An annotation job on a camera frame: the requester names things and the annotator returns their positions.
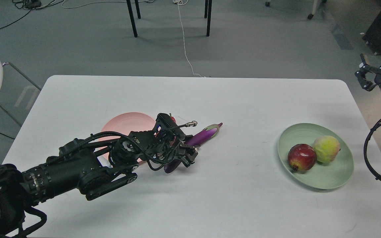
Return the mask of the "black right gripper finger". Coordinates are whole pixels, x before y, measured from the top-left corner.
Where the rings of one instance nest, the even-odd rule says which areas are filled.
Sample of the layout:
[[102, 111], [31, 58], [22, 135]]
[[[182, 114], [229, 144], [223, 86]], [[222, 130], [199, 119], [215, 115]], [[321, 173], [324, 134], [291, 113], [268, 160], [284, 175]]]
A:
[[374, 80], [374, 83], [370, 80], [366, 79], [366, 74], [368, 73], [373, 73], [376, 76], [381, 75], [381, 68], [377, 68], [374, 66], [370, 66], [369, 64], [366, 63], [366, 58], [363, 53], [360, 54], [361, 58], [361, 63], [359, 66], [359, 70], [355, 72], [355, 76], [357, 77], [357, 80], [361, 86], [362, 89], [370, 92], [372, 91], [376, 86], [381, 84], [381, 81], [376, 82]]

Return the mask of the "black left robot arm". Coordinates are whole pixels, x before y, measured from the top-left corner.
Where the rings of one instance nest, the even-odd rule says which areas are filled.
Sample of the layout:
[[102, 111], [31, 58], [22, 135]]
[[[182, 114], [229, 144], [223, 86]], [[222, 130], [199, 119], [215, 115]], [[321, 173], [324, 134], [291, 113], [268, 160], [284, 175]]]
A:
[[192, 135], [182, 128], [196, 125], [177, 125], [171, 116], [159, 113], [149, 131], [105, 131], [74, 139], [59, 148], [58, 156], [23, 172], [13, 164], [0, 165], [0, 238], [15, 230], [16, 238], [26, 238], [42, 227], [47, 215], [35, 207], [55, 196], [78, 189], [91, 201], [132, 183], [139, 159], [153, 171], [173, 161], [189, 167], [197, 149], [188, 144]]

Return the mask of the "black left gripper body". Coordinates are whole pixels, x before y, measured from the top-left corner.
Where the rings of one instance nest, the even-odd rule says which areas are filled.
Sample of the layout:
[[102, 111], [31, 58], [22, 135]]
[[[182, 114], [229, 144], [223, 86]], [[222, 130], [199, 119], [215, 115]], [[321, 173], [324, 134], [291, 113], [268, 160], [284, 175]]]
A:
[[165, 151], [157, 157], [158, 164], [169, 164], [171, 162], [179, 163], [177, 160], [178, 156], [181, 155], [181, 141], [180, 139], [175, 139], [170, 145], [167, 146]]

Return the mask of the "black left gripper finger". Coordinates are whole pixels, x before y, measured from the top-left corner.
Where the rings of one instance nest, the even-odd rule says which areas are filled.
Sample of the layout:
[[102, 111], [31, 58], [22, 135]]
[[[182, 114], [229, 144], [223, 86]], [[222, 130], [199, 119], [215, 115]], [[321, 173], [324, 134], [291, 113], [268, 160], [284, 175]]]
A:
[[181, 157], [195, 158], [198, 155], [197, 147], [181, 142]]
[[198, 154], [184, 154], [179, 155], [177, 160], [179, 161], [179, 164], [183, 164], [185, 167], [189, 167], [190, 165], [194, 164], [197, 156]]

